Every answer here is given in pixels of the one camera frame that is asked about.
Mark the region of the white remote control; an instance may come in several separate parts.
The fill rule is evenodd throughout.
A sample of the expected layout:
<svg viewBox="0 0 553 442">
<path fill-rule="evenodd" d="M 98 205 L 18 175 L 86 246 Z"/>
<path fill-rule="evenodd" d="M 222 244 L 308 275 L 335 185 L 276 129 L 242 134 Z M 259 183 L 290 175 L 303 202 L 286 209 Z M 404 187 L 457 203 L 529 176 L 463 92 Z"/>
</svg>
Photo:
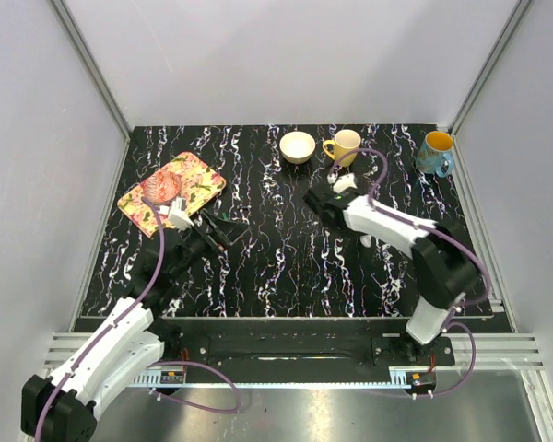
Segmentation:
<svg viewBox="0 0 553 442">
<path fill-rule="evenodd" d="M 365 247 L 369 248 L 371 246 L 371 236 L 363 235 L 360 237 L 360 243 Z"/>
</svg>

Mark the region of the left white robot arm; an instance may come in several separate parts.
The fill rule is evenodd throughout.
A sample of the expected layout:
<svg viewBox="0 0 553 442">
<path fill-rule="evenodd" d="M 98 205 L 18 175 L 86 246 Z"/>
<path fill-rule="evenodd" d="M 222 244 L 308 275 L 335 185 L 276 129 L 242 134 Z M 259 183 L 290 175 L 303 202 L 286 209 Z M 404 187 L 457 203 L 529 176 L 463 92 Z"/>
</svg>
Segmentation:
<svg viewBox="0 0 553 442">
<path fill-rule="evenodd" d="M 181 387 L 197 363 L 181 329 L 163 319 L 176 281 L 212 253 L 223 253 L 247 231 L 244 223 L 201 211 L 189 233 L 158 226 L 144 241 L 130 285 L 87 340 L 50 375 L 31 376 L 21 392 L 21 430 L 37 441 L 88 441 L 108 406 L 138 384 L 159 397 Z"/>
</svg>

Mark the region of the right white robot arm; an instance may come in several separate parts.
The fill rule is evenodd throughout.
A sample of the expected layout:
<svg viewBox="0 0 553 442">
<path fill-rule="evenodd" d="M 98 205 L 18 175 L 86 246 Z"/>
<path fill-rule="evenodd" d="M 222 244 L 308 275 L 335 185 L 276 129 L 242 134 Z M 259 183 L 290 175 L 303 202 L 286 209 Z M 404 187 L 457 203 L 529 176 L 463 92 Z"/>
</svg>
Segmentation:
<svg viewBox="0 0 553 442">
<path fill-rule="evenodd" d="M 412 261 L 419 299 L 400 350 L 408 363 L 424 363 L 456 302 L 481 274 L 477 256 L 457 240 L 458 226 L 402 213 L 353 188 L 319 185 L 303 200 L 329 227 L 379 239 Z"/>
</svg>

